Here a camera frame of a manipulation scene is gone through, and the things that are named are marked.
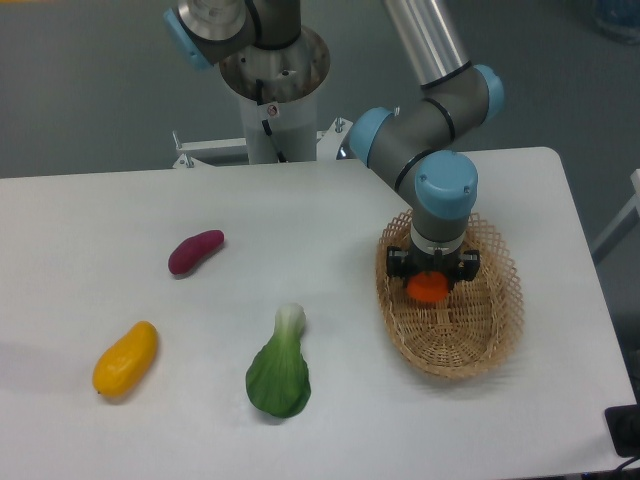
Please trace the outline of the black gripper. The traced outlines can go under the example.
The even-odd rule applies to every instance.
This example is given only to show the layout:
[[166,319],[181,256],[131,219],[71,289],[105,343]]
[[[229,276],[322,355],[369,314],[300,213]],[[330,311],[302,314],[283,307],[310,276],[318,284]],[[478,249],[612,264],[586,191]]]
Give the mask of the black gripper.
[[459,282],[471,282],[480,270],[480,251],[465,250],[461,247],[421,249],[413,241],[408,250],[398,246],[388,246],[385,260],[386,275],[402,281],[407,288],[411,276],[419,273],[439,272],[447,276],[448,288],[453,290]]

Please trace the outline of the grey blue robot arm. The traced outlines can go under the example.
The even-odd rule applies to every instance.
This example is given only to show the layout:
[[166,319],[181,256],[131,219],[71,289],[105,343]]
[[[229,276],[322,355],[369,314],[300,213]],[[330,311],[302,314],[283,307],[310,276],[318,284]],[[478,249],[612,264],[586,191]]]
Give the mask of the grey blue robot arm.
[[[367,111],[345,143],[413,211],[409,244],[388,248],[386,274],[400,279],[411,298],[436,302],[481,266],[479,253],[462,246],[478,173],[451,145],[502,109],[504,88],[491,68],[470,61],[443,2],[384,7],[423,97],[406,113]],[[189,63],[217,66],[238,97],[251,163],[316,159],[313,97],[330,55],[302,24],[298,2],[181,1],[164,21]]]

